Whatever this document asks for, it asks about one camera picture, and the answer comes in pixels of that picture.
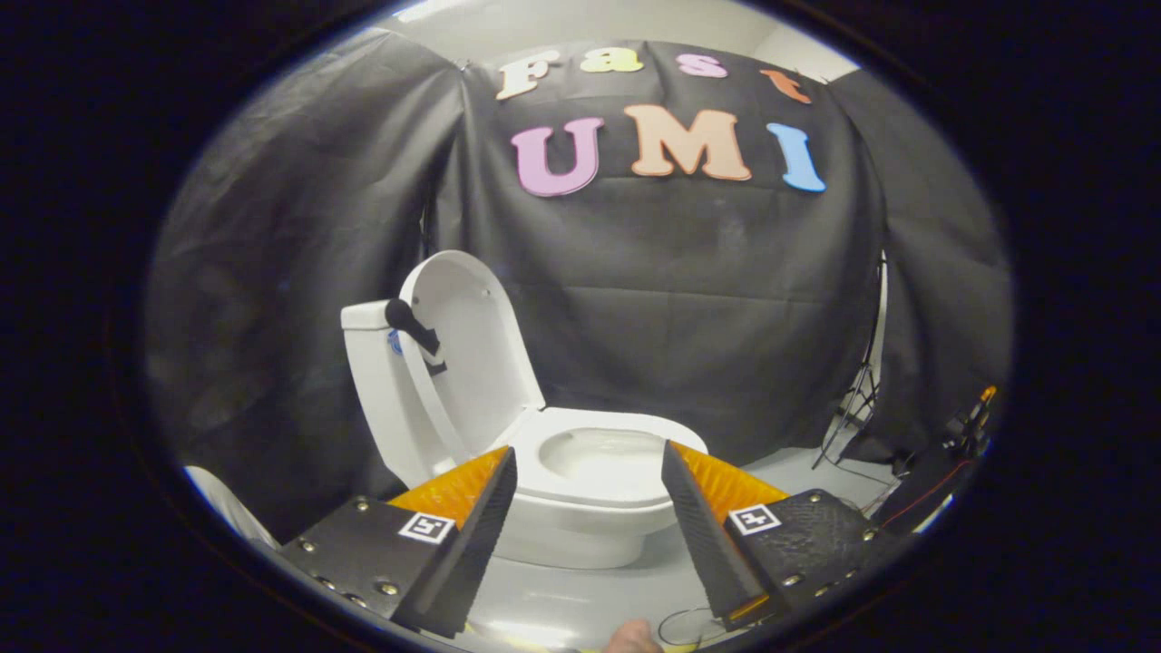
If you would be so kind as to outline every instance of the red cable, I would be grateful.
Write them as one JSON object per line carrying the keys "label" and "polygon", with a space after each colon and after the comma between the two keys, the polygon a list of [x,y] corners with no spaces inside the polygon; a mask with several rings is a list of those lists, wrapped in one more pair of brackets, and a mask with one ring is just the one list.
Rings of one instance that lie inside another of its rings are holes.
{"label": "red cable", "polygon": [[895,517],[899,517],[899,516],[900,516],[900,515],[902,515],[903,512],[907,512],[907,511],[908,511],[908,510],[910,510],[911,508],[915,508],[916,505],[918,505],[918,504],[920,504],[920,503],[921,503],[921,502],[922,502],[922,501],[923,501],[924,498],[926,498],[926,497],[931,496],[931,493],[936,491],[936,490],[937,490],[937,489],[939,489],[939,488],[940,488],[940,487],[942,487],[942,486],[943,486],[944,483],[946,483],[946,482],[947,482],[949,480],[951,480],[951,478],[956,475],[956,472],[959,472],[959,468],[960,468],[960,467],[962,467],[964,465],[967,465],[968,462],[971,462],[971,460],[964,460],[964,461],[961,461],[961,462],[960,462],[959,465],[957,465],[957,466],[956,466],[956,468],[954,468],[954,469],[952,469],[952,471],[951,471],[951,473],[949,473],[949,474],[947,474],[946,476],[944,476],[944,480],[939,481],[939,482],[938,482],[938,483],[936,485],[936,487],[933,487],[933,488],[929,489],[929,490],[928,490],[928,491],[926,491],[926,493],[925,493],[925,494],[924,494],[923,496],[921,496],[920,498],[916,498],[915,501],[913,501],[913,502],[911,502],[911,504],[910,504],[910,505],[908,505],[907,508],[904,508],[904,509],[900,510],[899,512],[895,512],[894,515],[892,515],[890,519],[887,519],[886,522],[884,522],[884,523],[882,523],[882,526],[879,526],[879,528],[881,528],[881,529],[885,529],[885,528],[887,528],[887,524],[889,524],[889,523],[892,523],[893,521],[895,521]]}

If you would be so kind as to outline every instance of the toilet base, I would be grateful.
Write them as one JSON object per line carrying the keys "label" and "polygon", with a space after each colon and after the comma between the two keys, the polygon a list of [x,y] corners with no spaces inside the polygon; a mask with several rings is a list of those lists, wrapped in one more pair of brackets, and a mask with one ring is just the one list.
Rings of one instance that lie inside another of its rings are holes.
{"label": "toilet base", "polygon": [[641,557],[646,541],[642,534],[594,536],[549,526],[539,526],[534,531],[509,526],[505,524],[493,557],[565,569],[623,567]]}

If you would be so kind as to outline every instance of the pink letter u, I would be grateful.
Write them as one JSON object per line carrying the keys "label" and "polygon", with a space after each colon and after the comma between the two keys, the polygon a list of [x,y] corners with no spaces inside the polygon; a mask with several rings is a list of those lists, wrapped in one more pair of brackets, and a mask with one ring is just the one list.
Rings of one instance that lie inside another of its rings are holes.
{"label": "pink letter u", "polygon": [[520,186],[533,195],[550,198],[576,193],[597,177],[597,129],[605,121],[599,117],[583,117],[564,125],[572,134],[576,144],[576,165],[564,174],[553,174],[548,170],[548,137],[550,127],[536,127],[512,137],[515,145],[515,166]]}

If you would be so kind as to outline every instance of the white object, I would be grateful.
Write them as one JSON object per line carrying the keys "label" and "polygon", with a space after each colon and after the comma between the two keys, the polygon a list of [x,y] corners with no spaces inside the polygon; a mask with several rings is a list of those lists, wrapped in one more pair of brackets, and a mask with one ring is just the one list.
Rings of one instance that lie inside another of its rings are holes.
{"label": "white object", "polygon": [[[652,415],[547,407],[507,293],[470,254],[428,258],[399,295],[435,331],[438,356],[387,324],[387,301],[346,307],[341,320],[375,443],[408,487],[512,446],[517,491],[496,555],[555,567],[628,565],[647,534],[676,522],[663,446],[706,452],[697,433]],[[437,361],[447,369],[433,375]]]}
{"label": "white object", "polygon": [[230,491],[217,476],[210,474],[201,467],[187,466],[186,475],[194,482],[197,491],[202,493],[205,502],[223,518],[225,523],[239,536],[246,539],[260,539],[272,548],[277,548],[269,531],[238,501],[238,497]]}

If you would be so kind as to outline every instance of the foam letter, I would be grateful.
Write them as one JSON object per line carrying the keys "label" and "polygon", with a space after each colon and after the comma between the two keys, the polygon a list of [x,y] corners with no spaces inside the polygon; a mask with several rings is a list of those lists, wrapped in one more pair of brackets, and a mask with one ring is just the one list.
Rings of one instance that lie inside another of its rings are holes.
{"label": "foam letter", "polygon": [[662,151],[665,148],[686,174],[698,170],[705,151],[706,165],[701,172],[714,179],[750,179],[750,168],[742,163],[742,152],[737,149],[734,135],[737,116],[734,114],[704,109],[693,119],[693,125],[685,129],[673,114],[656,105],[633,105],[625,107],[625,113],[637,121],[641,156],[633,164],[633,172],[644,177],[665,177],[673,172],[673,164]]}
{"label": "foam letter", "polygon": [[533,195],[550,198],[576,193],[597,177],[597,129],[605,124],[599,117],[583,117],[564,125],[572,134],[576,149],[576,165],[565,174],[553,174],[548,170],[548,137],[553,128],[538,127],[512,137],[515,145],[515,166],[520,186]]}
{"label": "foam letter", "polygon": [[633,72],[646,67],[637,53],[628,48],[601,48],[585,52],[580,70],[585,72]]}
{"label": "foam letter", "polygon": [[532,91],[536,87],[533,78],[540,79],[548,74],[548,63],[560,58],[560,52],[548,50],[500,66],[500,72],[504,73],[504,88],[496,94],[496,99],[507,100],[513,95]]}
{"label": "foam letter", "polygon": [[769,77],[770,80],[774,82],[774,88],[781,91],[787,98],[793,98],[803,105],[810,103],[809,98],[798,92],[799,82],[786,77],[784,73],[776,70],[764,70],[762,71],[762,74]]}
{"label": "foam letter", "polygon": [[806,131],[777,122],[767,124],[766,129],[778,137],[778,146],[783,149],[783,157],[786,158],[786,174],[783,175],[783,181],[802,191],[814,193],[825,191],[827,185],[819,179],[819,173],[814,171],[814,162],[810,160],[810,152],[806,149],[808,139]]}
{"label": "foam letter", "polygon": [[708,55],[678,55],[677,63],[682,64],[677,70],[685,74],[697,77],[726,77],[726,69],[721,63]]}

